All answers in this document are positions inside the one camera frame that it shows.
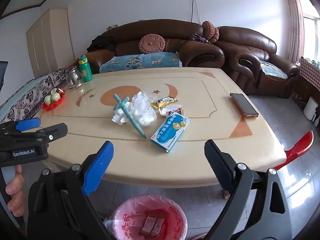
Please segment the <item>person's left hand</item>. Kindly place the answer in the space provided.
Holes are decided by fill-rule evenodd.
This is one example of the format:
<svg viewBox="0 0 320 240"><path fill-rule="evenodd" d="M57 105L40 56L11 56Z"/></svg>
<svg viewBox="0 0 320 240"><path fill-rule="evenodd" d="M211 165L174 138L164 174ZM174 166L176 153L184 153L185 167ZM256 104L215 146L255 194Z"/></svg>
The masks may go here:
<svg viewBox="0 0 320 240"><path fill-rule="evenodd" d="M25 194L22 190L24 184L22 165L16 165L15 169L14 179L5 188L6 193L11 196L7 207L15 217L22 217L25 212Z"/></svg>

